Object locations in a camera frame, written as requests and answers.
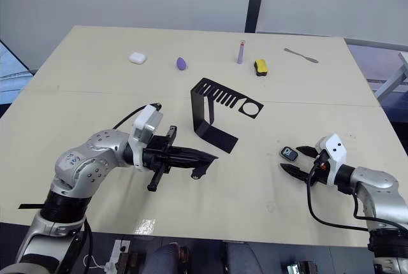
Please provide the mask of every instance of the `purple tube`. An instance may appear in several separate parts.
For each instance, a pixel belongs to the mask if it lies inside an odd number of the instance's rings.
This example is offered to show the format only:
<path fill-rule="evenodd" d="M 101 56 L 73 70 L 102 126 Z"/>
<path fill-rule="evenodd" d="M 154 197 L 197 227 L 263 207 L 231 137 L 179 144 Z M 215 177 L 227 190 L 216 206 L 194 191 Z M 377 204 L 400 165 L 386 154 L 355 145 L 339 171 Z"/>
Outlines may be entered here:
<path fill-rule="evenodd" d="M 240 44 L 240 53 L 238 54 L 237 64 L 242 64 L 242 61 L 244 59 L 244 44 L 245 40 L 242 40 Z"/>

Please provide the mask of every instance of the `black metal bracket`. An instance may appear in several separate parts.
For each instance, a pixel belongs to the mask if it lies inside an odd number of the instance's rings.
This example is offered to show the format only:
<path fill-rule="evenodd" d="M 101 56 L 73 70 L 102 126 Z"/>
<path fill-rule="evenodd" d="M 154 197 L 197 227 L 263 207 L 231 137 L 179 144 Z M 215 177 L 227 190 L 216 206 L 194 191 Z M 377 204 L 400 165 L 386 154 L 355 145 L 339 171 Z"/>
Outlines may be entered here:
<path fill-rule="evenodd" d="M 207 97 L 208 99 L 210 123 L 204 118 L 204 97 Z M 255 119 L 261 111 L 263 104 L 217 82 L 211 81 L 208 78 L 202 78 L 193 89 L 191 89 L 191 108 L 193 111 L 194 132 L 196 132 L 200 138 L 215 145 L 217 148 L 220 148 L 227 153 L 231 153 L 238 138 L 211 126 L 211 124 L 214 123 L 214 101 L 226 107 L 233 108 L 241 99 L 246 100 L 238 111 Z M 247 103 L 255 104 L 258 107 L 258 112 L 253 115 L 246 113 L 243 107 Z"/>

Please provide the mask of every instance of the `white wall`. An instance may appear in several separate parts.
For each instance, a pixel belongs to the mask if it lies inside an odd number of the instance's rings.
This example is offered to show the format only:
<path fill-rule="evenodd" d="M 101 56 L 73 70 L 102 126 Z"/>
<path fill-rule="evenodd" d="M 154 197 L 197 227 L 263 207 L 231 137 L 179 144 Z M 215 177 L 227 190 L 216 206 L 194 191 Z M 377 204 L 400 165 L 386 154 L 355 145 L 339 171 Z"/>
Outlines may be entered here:
<path fill-rule="evenodd" d="M 39 68 L 74 25 L 236 31 L 248 0 L 0 0 L 0 39 Z"/>
<path fill-rule="evenodd" d="M 408 0 L 262 0 L 257 31 L 408 45 Z"/>

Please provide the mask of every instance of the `purple egg-shaped sponge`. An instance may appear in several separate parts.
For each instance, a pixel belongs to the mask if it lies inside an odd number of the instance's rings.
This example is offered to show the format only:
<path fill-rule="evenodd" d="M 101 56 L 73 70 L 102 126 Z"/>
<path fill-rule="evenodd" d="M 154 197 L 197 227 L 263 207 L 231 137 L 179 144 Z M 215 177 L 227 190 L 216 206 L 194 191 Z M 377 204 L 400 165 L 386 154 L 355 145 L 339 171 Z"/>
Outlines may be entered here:
<path fill-rule="evenodd" d="M 187 68 L 187 63 L 181 57 L 177 59 L 176 65 L 179 70 L 185 70 Z"/>

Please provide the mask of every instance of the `black cable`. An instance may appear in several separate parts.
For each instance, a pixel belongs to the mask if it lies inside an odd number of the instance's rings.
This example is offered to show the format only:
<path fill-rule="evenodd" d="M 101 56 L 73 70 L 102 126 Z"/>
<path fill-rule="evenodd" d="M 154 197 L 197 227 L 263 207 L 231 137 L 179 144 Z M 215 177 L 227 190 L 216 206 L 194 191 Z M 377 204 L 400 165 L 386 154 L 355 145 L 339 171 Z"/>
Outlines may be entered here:
<path fill-rule="evenodd" d="M 161 104 L 160 103 L 152 103 L 150 104 L 154 107 L 156 107 L 157 110 L 159 110 L 161 108 Z M 127 121 L 127 119 L 129 119 L 130 117 L 132 117 L 134 114 L 140 112 L 142 109 L 144 109 L 146 107 L 146 105 L 143 105 L 142 107 L 139 107 L 137 110 L 134 110 L 133 112 L 131 112 L 129 115 L 127 115 L 126 117 L 124 117 L 121 121 L 119 121 L 119 123 L 117 125 L 115 125 L 113 127 L 113 129 L 117 129 L 119 126 L 121 126 L 125 121 Z"/>
<path fill-rule="evenodd" d="M 87 274 L 88 271 L 89 271 L 89 266 L 91 265 L 92 251 L 93 251 L 93 248 L 94 248 L 94 240 L 93 240 L 93 237 L 92 237 L 92 230 L 91 230 L 91 227 L 89 226 L 89 223 L 88 223 L 87 219 L 85 219 L 85 222 L 84 222 L 84 232 L 88 234 L 88 238 L 89 238 L 89 240 L 88 240 L 88 244 L 89 244 L 89 246 L 88 246 L 88 258 L 87 258 L 87 263 L 86 263 L 85 269 L 84 269 L 84 274 Z"/>
<path fill-rule="evenodd" d="M 353 213 L 353 217 L 358 219 L 358 220 L 366 220 L 366 221 L 374 221 L 374 222 L 380 222 L 380 223 L 384 223 L 384 224 L 388 224 L 388 225 L 392 225 L 395 226 L 396 228 L 398 228 L 401 232 L 403 233 L 408 233 L 408 229 L 406 229 L 405 227 L 403 227 L 401 224 L 386 220 L 386 219 L 380 219 L 380 218 L 375 218 L 375 217 L 362 217 L 360 215 L 357 215 L 358 212 L 358 201 L 357 201 L 357 195 L 355 193 L 353 193 L 353 199 L 354 199 L 354 213 Z"/>
<path fill-rule="evenodd" d="M 364 228 L 364 227 L 348 226 L 348 225 L 329 223 L 329 222 L 326 222 L 326 221 L 323 221 L 323 220 L 319 219 L 314 214 L 313 209 L 312 209 L 312 199 L 310 198 L 310 188 L 311 188 L 311 181 L 312 181 L 312 177 L 314 175 L 314 171 L 316 170 L 318 165 L 319 165 L 318 162 L 313 165 L 313 168 L 311 169 L 311 171 L 309 173 L 309 177 L 307 178 L 307 206 L 309 207 L 309 212 L 312 215 L 313 219 L 315 219 L 319 223 L 322 223 L 324 225 L 331 226 L 331 227 L 337 227 L 337 228 L 343 228 L 343 229 L 353 229 L 355 231 L 368 231 L 368 229 Z"/>

